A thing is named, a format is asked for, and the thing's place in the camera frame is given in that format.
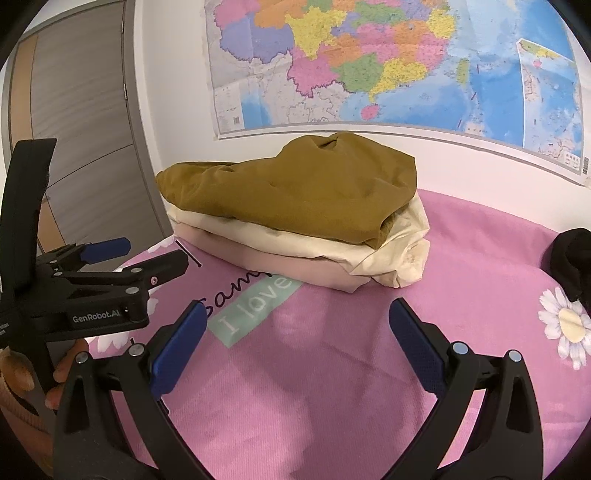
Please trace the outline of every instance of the pink blanket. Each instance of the pink blanket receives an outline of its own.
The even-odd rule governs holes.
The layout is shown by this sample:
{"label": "pink blanket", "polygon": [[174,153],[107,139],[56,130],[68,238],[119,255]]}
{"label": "pink blanket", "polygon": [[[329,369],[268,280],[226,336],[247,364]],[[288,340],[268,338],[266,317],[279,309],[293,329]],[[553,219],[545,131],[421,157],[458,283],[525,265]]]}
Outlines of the pink blanket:
{"label": "pink blanket", "polygon": [[[184,245],[194,257],[187,273],[151,292],[151,324],[129,336],[146,342],[190,300],[207,305],[209,329],[164,402],[217,480],[382,478],[435,401],[388,327],[397,296],[477,353],[521,351],[540,409],[546,475],[572,447],[591,417],[591,367],[582,366],[582,347],[581,354],[556,336],[560,324],[540,320],[550,322],[539,312],[564,302],[557,283],[538,268],[556,234],[452,197],[422,192],[421,198],[431,252],[423,280],[403,289],[371,282],[348,294],[248,273]],[[130,263],[179,248],[177,242],[164,241]],[[591,338],[591,320],[580,318]],[[126,334],[100,338],[91,353],[122,352],[128,341]],[[571,356],[563,359],[558,346],[566,344]],[[117,398],[131,445],[150,463]],[[444,463],[461,454],[481,401],[474,396]]]}

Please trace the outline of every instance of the silver screw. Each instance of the silver screw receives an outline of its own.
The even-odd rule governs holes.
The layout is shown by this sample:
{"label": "silver screw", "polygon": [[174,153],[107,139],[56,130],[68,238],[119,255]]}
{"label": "silver screw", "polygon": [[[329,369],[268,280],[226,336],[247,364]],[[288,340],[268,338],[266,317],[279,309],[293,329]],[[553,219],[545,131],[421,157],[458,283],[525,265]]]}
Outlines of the silver screw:
{"label": "silver screw", "polygon": [[144,346],[141,343],[134,343],[132,346],[129,347],[129,354],[131,356],[140,356],[144,353]]}
{"label": "silver screw", "polygon": [[456,342],[452,345],[453,351],[458,355],[466,355],[468,353],[468,346],[462,342]]}
{"label": "silver screw", "polygon": [[84,362],[86,362],[88,360],[88,353],[87,352],[80,352],[78,355],[76,355],[76,363],[77,364],[83,364]]}
{"label": "silver screw", "polygon": [[509,358],[511,360],[513,360],[515,363],[519,363],[519,362],[521,362],[521,359],[523,357],[521,356],[521,354],[517,350],[511,350],[509,352]]}

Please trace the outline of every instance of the folded clothes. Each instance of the folded clothes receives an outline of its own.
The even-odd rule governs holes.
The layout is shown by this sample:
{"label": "folded clothes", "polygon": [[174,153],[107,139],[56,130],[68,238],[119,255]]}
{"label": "folded clothes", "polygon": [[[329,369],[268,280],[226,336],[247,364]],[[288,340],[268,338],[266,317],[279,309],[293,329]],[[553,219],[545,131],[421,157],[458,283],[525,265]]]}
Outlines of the folded clothes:
{"label": "folded clothes", "polygon": [[327,258],[350,275],[372,277],[387,287],[405,287],[423,277],[429,252],[424,239],[429,230],[427,215],[416,194],[395,212],[392,228],[379,249],[273,230],[255,223],[205,215],[168,206],[176,223],[185,223],[230,239],[255,250],[285,257]]}
{"label": "folded clothes", "polygon": [[178,163],[156,181],[181,210],[379,248],[417,172],[411,156],[341,132],[296,138],[273,158]]}
{"label": "folded clothes", "polygon": [[205,253],[253,272],[283,275],[348,293],[371,280],[370,277],[349,275],[337,262],[327,258],[284,257],[260,252],[185,223],[175,223],[174,234]]}

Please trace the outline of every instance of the olive green cloth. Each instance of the olive green cloth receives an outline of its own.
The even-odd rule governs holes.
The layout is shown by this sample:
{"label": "olive green cloth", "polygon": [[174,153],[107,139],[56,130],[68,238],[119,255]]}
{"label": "olive green cloth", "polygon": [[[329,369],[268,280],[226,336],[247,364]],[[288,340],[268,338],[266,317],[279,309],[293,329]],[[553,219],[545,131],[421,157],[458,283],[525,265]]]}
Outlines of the olive green cloth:
{"label": "olive green cloth", "polygon": [[340,132],[296,138],[273,158],[178,163],[156,181],[181,210],[377,249],[417,171],[411,156]]}

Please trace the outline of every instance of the wooden wall panel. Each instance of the wooden wall panel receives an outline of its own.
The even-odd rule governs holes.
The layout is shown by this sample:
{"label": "wooden wall panel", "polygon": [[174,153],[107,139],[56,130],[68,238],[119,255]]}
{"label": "wooden wall panel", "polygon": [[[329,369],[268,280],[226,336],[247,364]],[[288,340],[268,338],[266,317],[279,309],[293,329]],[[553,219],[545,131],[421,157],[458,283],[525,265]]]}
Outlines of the wooden wall panel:
{"label": "wooden wall panel", "polygon": [[[34,34],[19,43],[12,70],[8,121],[11,149],[20,140],[33,139],[33,120],[31,117],[31,79],[33,62],[37,48],[38,35]],[[51,208],[44,197],[39,213],[37,239],[43,251],[65,245]]]}

